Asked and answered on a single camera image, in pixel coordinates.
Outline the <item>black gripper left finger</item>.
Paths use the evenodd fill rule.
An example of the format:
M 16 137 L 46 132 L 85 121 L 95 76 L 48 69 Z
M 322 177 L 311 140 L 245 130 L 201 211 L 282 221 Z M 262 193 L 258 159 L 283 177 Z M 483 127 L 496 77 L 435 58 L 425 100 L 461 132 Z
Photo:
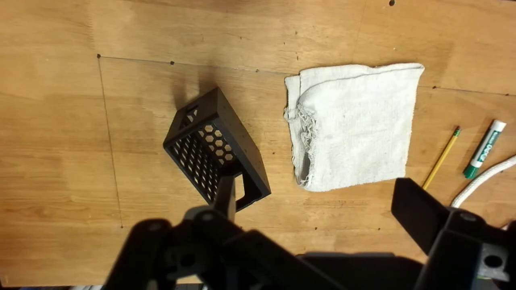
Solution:
M 345 290 L 261 232 L 235 225 L 235 206 L 233 177 L 222 176 L 214 201 L 188 209 L 177 225 L 140 221 L 101 290 L 174 290 L 188 275 L 208 290 Z

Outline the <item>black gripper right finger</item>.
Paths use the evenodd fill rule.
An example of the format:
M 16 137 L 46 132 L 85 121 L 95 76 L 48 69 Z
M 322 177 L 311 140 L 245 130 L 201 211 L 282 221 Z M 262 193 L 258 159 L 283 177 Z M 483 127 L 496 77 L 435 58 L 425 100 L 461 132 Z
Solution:
M 391 214 L 427 254 L 414 290 L 516 290 L 516 222 L 493 227 L 445 206 L 409 177 L 395 180 Z

